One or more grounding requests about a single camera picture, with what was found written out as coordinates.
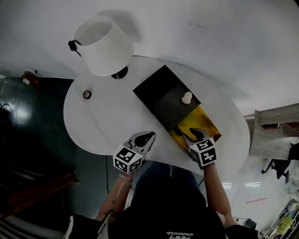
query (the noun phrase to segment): lamp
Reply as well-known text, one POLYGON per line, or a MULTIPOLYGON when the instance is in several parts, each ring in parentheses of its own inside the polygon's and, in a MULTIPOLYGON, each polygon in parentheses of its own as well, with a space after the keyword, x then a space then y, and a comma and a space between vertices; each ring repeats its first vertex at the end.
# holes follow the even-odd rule
POLYGON ((116 79, 125 77, 134 52, 132 42, 107 16, 95 16, 84 22, 69 46, 84 58, 92 74, 116 79))

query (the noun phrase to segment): bracelet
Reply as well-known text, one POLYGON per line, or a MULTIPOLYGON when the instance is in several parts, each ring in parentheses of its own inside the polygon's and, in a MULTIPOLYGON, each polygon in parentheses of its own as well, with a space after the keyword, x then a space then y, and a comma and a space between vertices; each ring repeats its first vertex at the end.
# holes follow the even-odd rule
POLYGON ((120 178, 122 178, 123 180, 126 180, 126 181, 128 181, 128 182, 130 182, 130 183, 133 181, 133 179, 130 179, 130 178, 128 178, 128 177, 122 175, 121 173, 118 175, 118 177, 120 177, 120 178))

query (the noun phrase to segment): white table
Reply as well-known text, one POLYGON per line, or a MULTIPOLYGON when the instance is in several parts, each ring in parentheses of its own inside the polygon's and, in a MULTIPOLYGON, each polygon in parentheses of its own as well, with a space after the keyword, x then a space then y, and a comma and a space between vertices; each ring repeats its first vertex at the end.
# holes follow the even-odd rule
POLYGON ((198 98, 200 107, 222 134, 216 142, 216 167, 221 178, 235 175, 249 152, 249 130, 244 117, 214 83, 187 67, 168 61, 135 56, 128 66, 128 74, 118 80, 111 76, 97 77, 87 70, 78 75, 64 102, 64 123, 71 139, 88 152, 113 155, 132 134, 154 131, 157 137, 148 160, 202 174, 199 166, 133 93, 134 88, 163 65, 198 98), (85 90, 92 92, 90 99, 82 97, 85 90))

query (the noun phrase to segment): forearm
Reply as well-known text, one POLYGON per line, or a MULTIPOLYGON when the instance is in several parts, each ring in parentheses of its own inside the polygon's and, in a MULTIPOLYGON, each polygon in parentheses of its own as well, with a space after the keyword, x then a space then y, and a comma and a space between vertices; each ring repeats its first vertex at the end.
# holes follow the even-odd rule
POLYGON ((236 225, 231 215, 228 197, 213 163, 204 167, 206 196, 209 208, 222 214, 226 219, 226 227, 236 225))
POLYGON ((107 195, 104 203, 102 204, 96 220, 102 221, 105 215, 113 209, 116 213, 121 213, 126 204, 128 193, 131 188, 131 183, 118 178, 113 186, 113 189, 107 195))

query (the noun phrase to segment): chair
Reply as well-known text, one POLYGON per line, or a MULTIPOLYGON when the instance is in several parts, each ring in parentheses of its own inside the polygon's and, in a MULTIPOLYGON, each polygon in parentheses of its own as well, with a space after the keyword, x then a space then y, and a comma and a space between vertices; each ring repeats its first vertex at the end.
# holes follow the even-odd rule
POLYGON ((285 170, 290 165, 291 160, 279 160, 279 159, 271 159, 266 170, 262 170, 262 174, 266 173, 268 169, 271 167, 276 170, 276 177, 279 179, 281 176, 285 176, 285 183, 289 182, 289 171, 285 173, 285 170))
POLYGON ((285 176, 285 183, 289 182, 289 171, 285 172, 288 166, 291 163, 291 160, 298 160, 298 151, 299 151, 299 143, 298 144, 291 144, 288 160, 278 160, 278 159, 271 159, 266 170, 262 170, 262 174, 266 173, 268 169, 271 167, 272 169, 276 170, 277 179, 281 176, 285 176))

